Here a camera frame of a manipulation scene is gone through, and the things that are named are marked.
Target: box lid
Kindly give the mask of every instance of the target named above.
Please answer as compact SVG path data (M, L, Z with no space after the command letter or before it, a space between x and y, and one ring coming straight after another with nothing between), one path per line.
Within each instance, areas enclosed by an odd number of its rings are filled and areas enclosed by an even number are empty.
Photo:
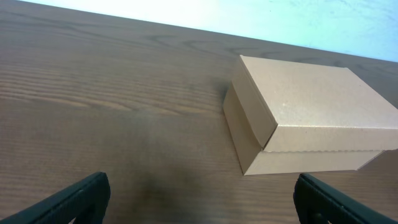
M398 147L398 110L348 68L245 56L238 67L233 85L267 151Z

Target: wooden table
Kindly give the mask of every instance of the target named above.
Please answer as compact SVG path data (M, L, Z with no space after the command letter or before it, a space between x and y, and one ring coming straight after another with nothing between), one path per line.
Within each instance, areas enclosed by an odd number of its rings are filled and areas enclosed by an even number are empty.
M298 174L242 176L221 109L239 54L348 67L398 107L397 63L1 1L0 219L102 170L105 223L298 223ZM398 220L397 168L315 176Z

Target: white wall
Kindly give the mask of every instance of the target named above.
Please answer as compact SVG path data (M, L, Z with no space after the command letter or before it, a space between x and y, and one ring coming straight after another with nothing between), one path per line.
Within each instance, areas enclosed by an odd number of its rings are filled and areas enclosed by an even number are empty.
M398 0L28 0L398 62Z

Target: cardboard box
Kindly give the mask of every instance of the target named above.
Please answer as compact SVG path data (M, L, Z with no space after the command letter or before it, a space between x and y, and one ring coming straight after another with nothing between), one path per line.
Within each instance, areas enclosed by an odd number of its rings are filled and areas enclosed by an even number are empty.
M240 56L224 113L244 175L357 170L398 148L398 110L348 68Z

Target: wood grain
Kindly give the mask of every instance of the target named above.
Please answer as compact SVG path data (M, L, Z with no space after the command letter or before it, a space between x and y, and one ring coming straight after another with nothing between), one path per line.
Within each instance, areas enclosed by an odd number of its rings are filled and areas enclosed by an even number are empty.
M0 218L102 170L105 223L298 223L298 174L239 168L221 107L239 54L348 67L398 107L397 63L1 1ZM398 220L397 160L315 176Z

